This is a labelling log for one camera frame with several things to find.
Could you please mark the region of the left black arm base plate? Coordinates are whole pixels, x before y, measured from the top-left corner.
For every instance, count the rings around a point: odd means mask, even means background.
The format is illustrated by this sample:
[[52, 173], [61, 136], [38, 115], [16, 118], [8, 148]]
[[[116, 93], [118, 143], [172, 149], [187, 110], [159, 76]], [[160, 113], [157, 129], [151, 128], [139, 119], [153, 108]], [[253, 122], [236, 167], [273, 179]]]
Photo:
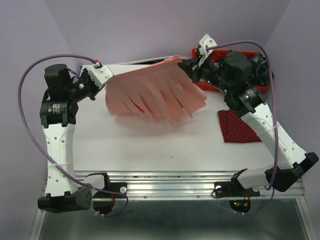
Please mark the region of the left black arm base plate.
[[[122, 187], [127, 187], [125, 182], [112, 183], [108, 173], [105, 171], [88, 174], [84, 179], [84, 182], [91, 184], [92, 186], [92, 201], [98, 198], [110, 199], [110, 203], [107, 205], [92, 203], [96, 216], [102, 218], [115, 217], [122, 213], [127, 207], [129, 198], [126, 193], [120, 191]], [[125, 203], [120, 209], [115, 210], [117, 200], [125, 200]]]

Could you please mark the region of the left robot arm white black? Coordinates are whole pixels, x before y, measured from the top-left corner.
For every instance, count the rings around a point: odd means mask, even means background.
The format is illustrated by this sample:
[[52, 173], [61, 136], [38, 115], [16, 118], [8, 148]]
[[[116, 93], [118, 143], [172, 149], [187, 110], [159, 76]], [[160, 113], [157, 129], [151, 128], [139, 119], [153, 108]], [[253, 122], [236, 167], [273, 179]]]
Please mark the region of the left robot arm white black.
[[88, 210], [92, 204], [89, 186], [74, 182], [73, 137], [78, 103], [95, 100], [113, 73], [106, 65], [87, 65], [74, 81], [66, 64], [54, 64], [44, 70], [47, 90], [40, 107], [40, 122], [46, 139], [47, 184], [39, 209], [51, 213]]

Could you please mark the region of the red polka dot skirt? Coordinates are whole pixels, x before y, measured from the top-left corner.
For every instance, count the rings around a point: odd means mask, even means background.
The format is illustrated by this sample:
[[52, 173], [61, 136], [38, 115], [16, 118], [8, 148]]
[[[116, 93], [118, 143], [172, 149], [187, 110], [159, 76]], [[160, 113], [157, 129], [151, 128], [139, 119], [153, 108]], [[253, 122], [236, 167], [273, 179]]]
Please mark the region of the red polka dot skirt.
[[225, 143], [247, 144], [261, 142], [258, 135], [233, 110], [219, 110], [217, 116]]

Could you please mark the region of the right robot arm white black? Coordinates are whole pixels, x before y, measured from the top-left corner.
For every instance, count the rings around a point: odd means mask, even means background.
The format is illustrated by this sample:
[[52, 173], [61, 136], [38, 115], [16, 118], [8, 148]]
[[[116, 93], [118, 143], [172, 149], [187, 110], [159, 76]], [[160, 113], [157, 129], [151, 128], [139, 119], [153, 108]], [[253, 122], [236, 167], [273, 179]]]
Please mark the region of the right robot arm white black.
[[274, 157], [273, 166], [245, 168], [229, 181], [218, 182], [216, 197], [240, 197], [259, 187], [287, 191], [319, 161], [319, 157], [295, 143], [257, 89], [256, 79], [268, 81], [272, 76], [267, 61], [254, 61], [238, 51], [228, 51], [216, 61], [211, 58], [203, 60], [196, 56], [183, 60], [179, 67], [193, 82], [208, 82], [224, 93], [223, 100], [229, 109], [253, 130]]

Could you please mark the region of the pink pleated skirt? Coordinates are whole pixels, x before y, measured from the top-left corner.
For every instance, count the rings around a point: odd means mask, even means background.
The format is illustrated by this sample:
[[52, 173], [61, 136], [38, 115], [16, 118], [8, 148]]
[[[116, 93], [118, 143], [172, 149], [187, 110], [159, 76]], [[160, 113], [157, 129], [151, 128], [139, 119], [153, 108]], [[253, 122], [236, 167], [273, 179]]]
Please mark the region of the pink pleated skirt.
[[206, 106], [207, 94], [179, 67], [174, 55], [159, 63], [115, 75], [105, 85], [105, 104], [111, 115], [142, 115], [177, 121]]

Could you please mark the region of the plaid navy skirt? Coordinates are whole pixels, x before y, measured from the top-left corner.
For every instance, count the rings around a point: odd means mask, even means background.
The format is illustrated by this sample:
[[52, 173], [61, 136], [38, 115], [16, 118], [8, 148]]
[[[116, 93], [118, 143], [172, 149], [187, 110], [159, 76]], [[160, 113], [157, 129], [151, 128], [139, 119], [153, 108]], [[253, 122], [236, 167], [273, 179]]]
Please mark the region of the plaid navy skirt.
[[[222, 67], [223, 59], [231, 52], [232, 50], [214, 50], [211, 60], [215, 65]], [[251, 64], [251, 72], [247, 82], [258, 88], [267, 89], [270, 85], [270, 80], [266, 58], [260, 52], [238, 51], [238, 53], [243, 54]]]

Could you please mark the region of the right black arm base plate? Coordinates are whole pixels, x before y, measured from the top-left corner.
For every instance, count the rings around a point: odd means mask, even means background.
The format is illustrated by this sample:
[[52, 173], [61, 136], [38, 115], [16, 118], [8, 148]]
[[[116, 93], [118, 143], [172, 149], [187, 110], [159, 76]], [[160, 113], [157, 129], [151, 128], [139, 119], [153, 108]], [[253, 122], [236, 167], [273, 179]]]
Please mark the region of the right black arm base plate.
[[229, 205], [236, 213], [247, 214], [251, 209], [251, 198], [259, 197], [260, 191], [253, 188], [245, 189], [240, 184], [231, 181], [214, 183], [211, 196], [215, 199], [230, 198]]

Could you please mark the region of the aluminium frame rail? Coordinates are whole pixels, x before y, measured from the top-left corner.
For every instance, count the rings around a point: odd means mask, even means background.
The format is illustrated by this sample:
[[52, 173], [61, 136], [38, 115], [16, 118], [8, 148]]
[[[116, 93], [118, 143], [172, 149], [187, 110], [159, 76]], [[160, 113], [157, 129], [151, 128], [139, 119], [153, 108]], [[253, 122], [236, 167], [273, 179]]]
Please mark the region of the aluminium frame rail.
[[254, 215], [232, 212], [226, 198], [215, 199], [215, 183], [229, 171], [109, 173], [125, 182], [129, 204], [122, 214], [102, 218], [93, 211], [39, 210], [32, 240], [314, 240], [305, 188], [298, 181], [272, 195], [260, 189], [251, 199]]

